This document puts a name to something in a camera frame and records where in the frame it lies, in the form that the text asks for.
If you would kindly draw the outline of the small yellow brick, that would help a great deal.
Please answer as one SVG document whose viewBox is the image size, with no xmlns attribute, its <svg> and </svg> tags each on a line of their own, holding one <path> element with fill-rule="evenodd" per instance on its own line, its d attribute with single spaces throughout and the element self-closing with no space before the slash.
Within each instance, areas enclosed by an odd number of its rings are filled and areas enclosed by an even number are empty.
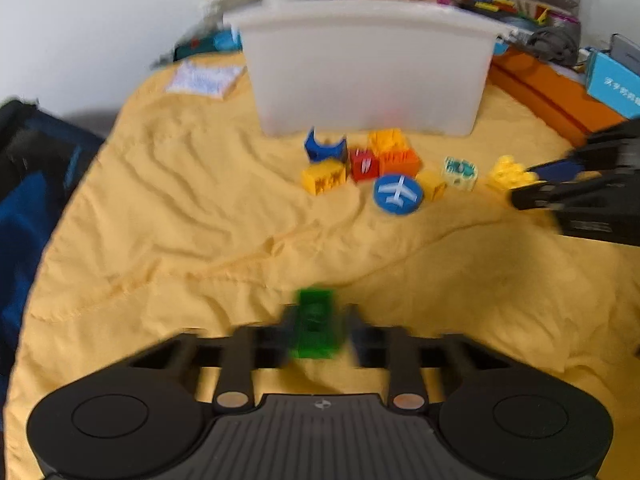
<svg viewBox="0 0 640 480">
<path fill-rule="evenodd" d="M 434 202 L 439 200 L 445 193 L 447 188 L 446 181 L 434 171 L 423 170 L 416 175 L 416 182 L 424 195 L 424 200 Z"/>
</svg>

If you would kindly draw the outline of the green building brick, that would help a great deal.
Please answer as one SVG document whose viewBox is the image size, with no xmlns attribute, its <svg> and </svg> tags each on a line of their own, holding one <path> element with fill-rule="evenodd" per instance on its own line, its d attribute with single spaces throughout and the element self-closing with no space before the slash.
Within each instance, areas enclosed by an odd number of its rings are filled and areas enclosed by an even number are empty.
<svg viewBox="0 0 640 480">
<path fill-rule="evenodd" d="M 342 343 L 342 318 L 335 304 L 334 290 L 299 289 L 294 304 L 291 356 L 299 360 L 333 359 Z"/>
</svg>

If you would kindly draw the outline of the red building brick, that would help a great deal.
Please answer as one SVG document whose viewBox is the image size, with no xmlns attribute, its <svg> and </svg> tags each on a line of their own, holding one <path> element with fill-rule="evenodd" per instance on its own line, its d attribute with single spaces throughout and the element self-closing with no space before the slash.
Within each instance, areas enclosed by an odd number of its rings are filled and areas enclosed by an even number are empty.
<svg viewBox="0 0 640 480">
<path fill-rule="evenodd" d="M 349 151 L 349 169 L 355 182 L 373 180 L 380 175 L 380 161 L 368 148 L 354 148 Z"/>
</svg>

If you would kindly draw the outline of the orange box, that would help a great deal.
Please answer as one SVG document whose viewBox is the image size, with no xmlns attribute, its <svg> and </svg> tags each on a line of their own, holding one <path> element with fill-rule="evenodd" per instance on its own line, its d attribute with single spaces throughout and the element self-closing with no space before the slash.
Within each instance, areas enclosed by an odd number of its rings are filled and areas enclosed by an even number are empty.
<svg viewBox="0 0 640 480">
<path fill-rule="evenodd" d="M 612 108 L 588 96 L 584 86 L 529 54 L 507 50 L 495 56 L 489 80 L 576 146 L 591 133 L 625 121 Z"/>
</svg>

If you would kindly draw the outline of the blue cardboard box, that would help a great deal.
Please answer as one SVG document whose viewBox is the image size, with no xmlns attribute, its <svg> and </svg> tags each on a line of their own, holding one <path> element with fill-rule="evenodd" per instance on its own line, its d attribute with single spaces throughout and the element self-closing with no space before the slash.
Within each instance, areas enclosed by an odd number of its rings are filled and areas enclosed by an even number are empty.
<svg viewBox="0 0 640 480">
<path fill-rule="evenodd" d="M 588 96 L 627 119 L 640 114 L 640 78 L 608 54 L 591 51 L 586 68 Z"/>
</svg>

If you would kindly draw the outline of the yellow studded brick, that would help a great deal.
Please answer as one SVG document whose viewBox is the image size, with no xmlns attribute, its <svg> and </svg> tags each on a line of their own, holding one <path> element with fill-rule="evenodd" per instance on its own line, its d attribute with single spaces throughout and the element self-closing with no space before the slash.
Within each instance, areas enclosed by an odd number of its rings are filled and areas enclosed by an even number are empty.
<svg viewBox="0 0 640 480">
<path fill-rule="evenodd" d="M 502 194 L 509 193 L 514 188 L 533 185 L 539 181 L 536 172 L 529 171 L 510 155 L 499 157 L 487 177 L 487 185 Z"/>
</svg>

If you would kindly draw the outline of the teal patterned block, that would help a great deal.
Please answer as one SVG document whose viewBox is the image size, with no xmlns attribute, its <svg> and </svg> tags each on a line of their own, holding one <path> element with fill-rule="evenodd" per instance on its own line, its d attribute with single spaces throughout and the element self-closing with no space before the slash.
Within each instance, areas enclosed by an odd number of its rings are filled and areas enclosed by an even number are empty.
<svg viewBox="0 0 640 480">
<path fill-rule="evenodd" d="M 442 180 L 461 191 L 472 191 L 478 178 L 477 168 L 465 159 L 447 156 L 442 165 Z"/>
</svg>

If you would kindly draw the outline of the yellow cloth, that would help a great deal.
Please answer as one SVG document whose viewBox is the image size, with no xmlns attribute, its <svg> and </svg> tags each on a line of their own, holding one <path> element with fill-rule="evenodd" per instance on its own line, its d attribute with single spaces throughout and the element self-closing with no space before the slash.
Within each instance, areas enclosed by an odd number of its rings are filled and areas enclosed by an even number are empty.
<svg viewBox="0 0 640 480">
<path fill-rule="evenodd" d="M 4 407 L 9 478 L 40 475 L 26 420 L 50 391 L 189 328 L 271 322 L 312 285 L 590 392 L 615 426 L 601 477 L 638 477 L 637 248 L 561 236 L 484 182 L 407 217 L 367 182 L 312 196 L 303 136 L 262 133 L 247 78 L 217 101 L 172 76 L 130 96 L 43 254 Z"/>
</svg>

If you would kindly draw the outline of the blue airplane disc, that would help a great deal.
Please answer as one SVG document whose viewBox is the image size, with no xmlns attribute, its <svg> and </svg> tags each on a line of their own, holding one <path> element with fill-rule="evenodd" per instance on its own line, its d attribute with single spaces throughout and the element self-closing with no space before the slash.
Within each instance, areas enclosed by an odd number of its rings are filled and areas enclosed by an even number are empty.
<svg viewBox="0 0 640 480">
<path fill-rule="evenodd" d="M 404 174 L 386 174 L 375 181 L 375 203 L 384 211 L 406 216 L 416 211 L 424 199 L 420 184 Z"/>
</svg>

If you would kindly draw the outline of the orange building brick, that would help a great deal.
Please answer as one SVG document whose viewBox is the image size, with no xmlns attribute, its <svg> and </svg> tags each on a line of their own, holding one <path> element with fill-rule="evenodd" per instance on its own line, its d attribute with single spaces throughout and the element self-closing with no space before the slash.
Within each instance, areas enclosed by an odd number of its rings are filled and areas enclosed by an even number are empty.
<svg viewBox="0 0 640 480">
<path fill-rule="evenodd" d="M 422 167 L 419 155 L 400 129 L 371 131 L 368 135 L 368 148 L 378 159 L 380 176 L 403 174 L 415 177 Z"/>
</svg>

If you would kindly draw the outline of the blue fabric chair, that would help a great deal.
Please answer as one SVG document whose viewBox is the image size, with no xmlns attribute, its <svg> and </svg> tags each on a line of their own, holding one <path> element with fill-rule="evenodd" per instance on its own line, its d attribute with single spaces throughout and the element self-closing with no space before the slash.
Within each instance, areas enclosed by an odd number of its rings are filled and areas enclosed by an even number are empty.
<svg viewBox="0 0 640 480">
<path fill-rule="evenodd" d="M 15 360 L 43 249 L 103 139 L 38 105 L 1 105 L 1 377 Z"/>
</svg>

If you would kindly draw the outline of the yellow printed brick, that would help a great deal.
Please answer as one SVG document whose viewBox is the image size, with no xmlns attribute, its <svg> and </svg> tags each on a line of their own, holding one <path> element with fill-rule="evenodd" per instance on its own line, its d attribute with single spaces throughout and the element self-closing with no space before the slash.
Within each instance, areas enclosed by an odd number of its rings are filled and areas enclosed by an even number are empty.
<svg viewBox="0 0 640 480">
<path fill-rule="evenodd" d="M 302 172 L 302 187 L 313 196 L 331 191 L 345 181 L 346 166 L 335 158 L 310 164 Z"/>
</svg>

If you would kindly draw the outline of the blue arch brick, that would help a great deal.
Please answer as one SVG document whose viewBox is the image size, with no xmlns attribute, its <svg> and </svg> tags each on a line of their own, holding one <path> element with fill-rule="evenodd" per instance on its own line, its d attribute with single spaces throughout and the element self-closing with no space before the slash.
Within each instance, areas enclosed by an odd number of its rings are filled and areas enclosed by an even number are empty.
<svg viewBox="0 0 640 480">
<path fill-rule="evenodd" d="M 336 159 L 346 162 L 348 155 L 347 139 L 343 136 L 336 143 L 320 143 L 316 139 L 316 129 L 311 128 L 304 142 L 304 148 L 309 161 L 318 164 L 327 159 Z"/>
</svg>

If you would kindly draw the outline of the translucent white plastic bin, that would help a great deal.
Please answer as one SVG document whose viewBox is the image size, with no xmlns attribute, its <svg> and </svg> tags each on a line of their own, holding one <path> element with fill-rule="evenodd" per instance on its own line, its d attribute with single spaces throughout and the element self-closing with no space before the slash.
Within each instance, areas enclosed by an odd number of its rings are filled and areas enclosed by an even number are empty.
<svg viewBox="0 0 640 480">
<path fill-rule="evenodd" d="M 471 133 L 511 27 L 406 0 L 288 0 L 228 13 L 262 131 Z"/>
</svg>

